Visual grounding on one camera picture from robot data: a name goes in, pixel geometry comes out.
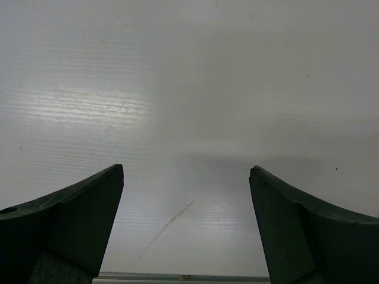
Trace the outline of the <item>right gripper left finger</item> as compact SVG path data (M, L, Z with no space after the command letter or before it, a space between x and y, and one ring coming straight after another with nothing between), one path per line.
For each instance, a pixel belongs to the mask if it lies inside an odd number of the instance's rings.
M121 164L1 210L1 283L92 283L124 187Z

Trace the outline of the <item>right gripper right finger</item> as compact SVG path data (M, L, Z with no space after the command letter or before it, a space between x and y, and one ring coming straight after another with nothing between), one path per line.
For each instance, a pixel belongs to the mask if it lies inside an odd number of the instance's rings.
M378 283L378 218L255 166L250 192L271 283Z

